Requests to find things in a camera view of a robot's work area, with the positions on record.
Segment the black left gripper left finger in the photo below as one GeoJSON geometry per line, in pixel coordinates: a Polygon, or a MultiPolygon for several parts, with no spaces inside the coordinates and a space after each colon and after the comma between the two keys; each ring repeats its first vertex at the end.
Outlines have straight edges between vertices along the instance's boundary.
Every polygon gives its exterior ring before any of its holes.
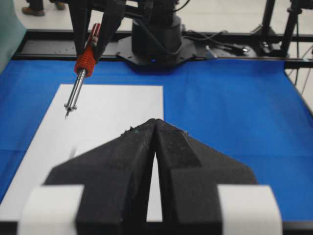
{"type": "Polygon", "coordinates": [[[45,185],[83,185],[80,235],[137,235],[146,222],[155,119],[53,167],[45,185]]]}

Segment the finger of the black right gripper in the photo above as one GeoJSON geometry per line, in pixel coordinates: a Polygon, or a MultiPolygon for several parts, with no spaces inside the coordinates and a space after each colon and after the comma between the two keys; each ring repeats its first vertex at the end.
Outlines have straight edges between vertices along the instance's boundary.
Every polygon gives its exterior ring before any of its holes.
{"type": "Polygon", "coordinates": [[[99,60],[125,15],[125,0],[98,0],[94,5],[103,12],[94,58],[99,60]]]}
{"type": "Polygon", "coordinates": [[[74,44],[77,56],[82,55],[87,39],[91,18],[89,0],[70,0],[68,3],[73,27],[74,44]]]}

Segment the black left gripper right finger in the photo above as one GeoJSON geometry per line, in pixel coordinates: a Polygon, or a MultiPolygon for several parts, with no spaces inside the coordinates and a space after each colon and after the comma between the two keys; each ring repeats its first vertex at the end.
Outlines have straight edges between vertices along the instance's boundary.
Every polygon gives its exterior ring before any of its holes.
{"type": "Polygon", "coordinates": [[[256,185],[251,168],[156,120],[163,222],[173,235],[220,235],[218,184],[256,185]]]}

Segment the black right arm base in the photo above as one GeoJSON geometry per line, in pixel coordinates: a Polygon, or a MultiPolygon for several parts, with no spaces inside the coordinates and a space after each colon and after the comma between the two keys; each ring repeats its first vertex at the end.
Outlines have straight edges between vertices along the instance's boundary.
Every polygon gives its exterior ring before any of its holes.
{"type": "Polygon", "coordinates": [[[182,35],[181,19],[170,24],[133,20],[132,34],[118,41],[116,55],[145,68],[174,68],[188,60],[216,59],[213,50],[182,35]]]}

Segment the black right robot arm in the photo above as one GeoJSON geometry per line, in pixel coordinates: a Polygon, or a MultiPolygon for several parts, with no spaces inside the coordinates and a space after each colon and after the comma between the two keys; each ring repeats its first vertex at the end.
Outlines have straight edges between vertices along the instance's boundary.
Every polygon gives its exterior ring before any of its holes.
{"type": "Polygon", "coordinates": [[[182,48],[180,18],[176,15],[176,0],[139,0],[137,6],[125,0],[67,0],[77,55],[85,49],[91,12],[103,13],[98,41],[93,56],[99,61],[108,43],[124,18],[133,20],[165,55],[176,55],[182,48]]]}

